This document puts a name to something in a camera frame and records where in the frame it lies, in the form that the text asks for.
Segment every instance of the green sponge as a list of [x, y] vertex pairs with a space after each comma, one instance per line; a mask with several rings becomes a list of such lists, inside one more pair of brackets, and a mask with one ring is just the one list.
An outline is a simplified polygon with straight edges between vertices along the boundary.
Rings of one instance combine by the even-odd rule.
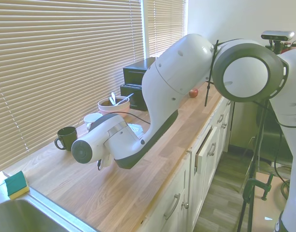
[[16, 173], [11, 177], [8, 177], [5, 180], [5, 183], [8, 196], [11, 200], [29, 191], [27, 180], [22, 171]]

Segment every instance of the white wall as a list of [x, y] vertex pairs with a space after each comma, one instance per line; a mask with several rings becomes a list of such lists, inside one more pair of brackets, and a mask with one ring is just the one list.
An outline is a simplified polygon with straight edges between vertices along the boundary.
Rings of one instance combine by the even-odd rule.
[[296, 39], [296, 0], [189, 0], [188, 33], [211, 43], [243, 38], [268, 44], [265, 30], [292, 30]]

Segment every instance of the white cup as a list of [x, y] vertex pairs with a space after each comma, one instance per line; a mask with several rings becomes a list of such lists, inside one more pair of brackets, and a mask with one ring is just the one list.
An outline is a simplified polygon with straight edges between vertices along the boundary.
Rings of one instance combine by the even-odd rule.
[[91, 127], [91, 124], [96, 120], [98, 120], [100, 117], [102, 117], [102, 114], [100, 113], [92, 113], [92, 114], [86, 115], [84, 117], [86, 129], [89, 130]]

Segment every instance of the sink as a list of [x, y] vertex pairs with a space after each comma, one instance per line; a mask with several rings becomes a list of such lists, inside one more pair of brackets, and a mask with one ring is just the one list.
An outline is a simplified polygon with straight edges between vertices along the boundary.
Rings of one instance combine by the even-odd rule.
[[0, 232], [98, 232], [30, 187], [15, 200], [0, 184]]
[[23, 199], [0, 204], [0, 232], [68, 232]]

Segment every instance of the black mug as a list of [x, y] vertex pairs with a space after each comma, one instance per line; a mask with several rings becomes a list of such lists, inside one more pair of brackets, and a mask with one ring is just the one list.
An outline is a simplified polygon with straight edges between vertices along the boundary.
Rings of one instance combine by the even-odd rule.
[[[55, 145], [60, 150], [71, 151], [71, 145], [77, 139], [77, 131], [75, 127], [64, 127], [57, 132], [58, 138], [55, 139]], [[62, 148], [58, 146], [57, 141], [60, 141]]]

